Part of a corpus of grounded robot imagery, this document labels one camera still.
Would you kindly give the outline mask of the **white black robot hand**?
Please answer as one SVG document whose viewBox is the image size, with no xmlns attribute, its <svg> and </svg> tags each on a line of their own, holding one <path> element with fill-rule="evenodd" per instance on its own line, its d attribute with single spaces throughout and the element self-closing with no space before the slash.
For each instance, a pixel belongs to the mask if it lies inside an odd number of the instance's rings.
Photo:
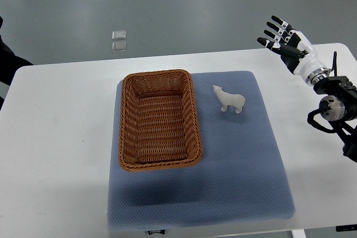
<svg viewBox="0 0 357 238">
<path fill-rule="evenodd" d="M 282 62 L 290 73 L 300 76 L 309 85 L 329 76 L 331 70 L 319 60 L 315 47 L 308 38 L 283 19 L 272 16 L 267 22 L 270 30 L 264 30 L 267 37 L 257 41 L 280 55 Z"/>
</svg>

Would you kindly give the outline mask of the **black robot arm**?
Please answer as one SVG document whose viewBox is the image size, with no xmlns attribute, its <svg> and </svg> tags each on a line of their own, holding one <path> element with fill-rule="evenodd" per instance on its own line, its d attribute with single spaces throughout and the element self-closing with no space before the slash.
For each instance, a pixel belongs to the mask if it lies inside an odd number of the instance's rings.
<svg viewBox="0 0 357 238">
<path fill-rule="evenodd" d="M 314 75 L 311 84 L 315 93 L 325 96 L 319 107 L 308 114 L 307 122 L 322 132 L 336 133 L 344 143 L 343 155 L 356 162 L 356 127 L 348 124 L 356 119 L 356 86 L 347 76 L 337 74 L 337 52 L 332 69 Z"/>
</svg>

